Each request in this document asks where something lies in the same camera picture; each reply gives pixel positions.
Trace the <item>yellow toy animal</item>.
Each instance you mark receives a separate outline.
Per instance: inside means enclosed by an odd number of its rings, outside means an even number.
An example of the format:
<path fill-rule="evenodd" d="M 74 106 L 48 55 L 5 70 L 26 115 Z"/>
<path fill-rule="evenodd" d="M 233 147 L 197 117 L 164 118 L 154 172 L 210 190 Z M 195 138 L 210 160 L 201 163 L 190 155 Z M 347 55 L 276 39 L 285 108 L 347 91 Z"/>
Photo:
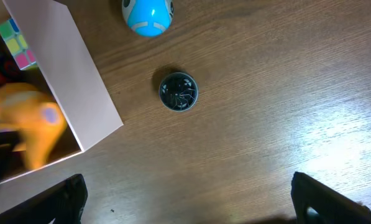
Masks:
<path fill-rule="evenodd" d="M 26 168 L 46 165 L 66 127 L 66 119 L 50 95 L 28 83 L 0 87 L 0 133 L 19 133 L 21 141 L 14 150 L 22 153 Z"/>

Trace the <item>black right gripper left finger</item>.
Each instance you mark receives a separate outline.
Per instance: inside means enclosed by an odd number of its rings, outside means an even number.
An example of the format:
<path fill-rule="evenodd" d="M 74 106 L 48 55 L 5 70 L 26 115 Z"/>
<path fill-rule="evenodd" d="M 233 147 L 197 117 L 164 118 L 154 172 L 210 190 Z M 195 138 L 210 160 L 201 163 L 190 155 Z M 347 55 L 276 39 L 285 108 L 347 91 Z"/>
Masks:
<path fill-rule="evenodd" d="M 0 223 L 80 224 L 88 198 L 82 174 L 75 174 L 0 213 Z"/>

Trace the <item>pink cardboard box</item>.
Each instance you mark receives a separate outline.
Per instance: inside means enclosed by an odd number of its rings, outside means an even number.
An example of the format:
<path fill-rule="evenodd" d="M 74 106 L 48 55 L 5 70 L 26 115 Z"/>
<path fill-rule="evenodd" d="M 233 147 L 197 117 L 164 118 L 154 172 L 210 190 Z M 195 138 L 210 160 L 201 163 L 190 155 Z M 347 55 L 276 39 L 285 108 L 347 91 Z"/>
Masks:
<path fill-rule="evenodd" d="M 38 66 L 21 70 L 25 77 L 11 83 L 28 83 L 50 95 L 67 122 L 46 165 L 36 170 L 82 154 L 120 128 L 119 113 L 68 7 L 50 0 L 4 0 L 4 5 Z M 22 153 L 13 149 L 0 183 L 36 170 L 26 168 Z"/>

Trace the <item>colourful puzzle cube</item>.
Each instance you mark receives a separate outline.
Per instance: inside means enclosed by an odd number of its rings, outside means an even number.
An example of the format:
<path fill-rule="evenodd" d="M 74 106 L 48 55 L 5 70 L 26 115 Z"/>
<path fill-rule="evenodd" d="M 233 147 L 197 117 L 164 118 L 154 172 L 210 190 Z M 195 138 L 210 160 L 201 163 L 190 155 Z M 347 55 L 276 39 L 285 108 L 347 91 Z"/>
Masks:
<path fill-rule="evenodd" d="M 0 36 L 20 70 L 30 70 L 38 67 L 33 52 L 29 49 L 13 18 L 0 24 Z"/>

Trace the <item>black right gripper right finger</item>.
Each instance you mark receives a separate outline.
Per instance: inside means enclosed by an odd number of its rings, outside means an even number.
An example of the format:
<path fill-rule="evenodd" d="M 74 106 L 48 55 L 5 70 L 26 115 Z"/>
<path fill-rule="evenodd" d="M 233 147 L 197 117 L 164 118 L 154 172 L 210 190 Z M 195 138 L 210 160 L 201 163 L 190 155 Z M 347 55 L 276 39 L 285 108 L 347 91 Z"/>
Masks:
<path fill-rule="evenodd" d="M 371 210 L 302 172 L 291 181 L 297 223 L 371 223 Z"/>

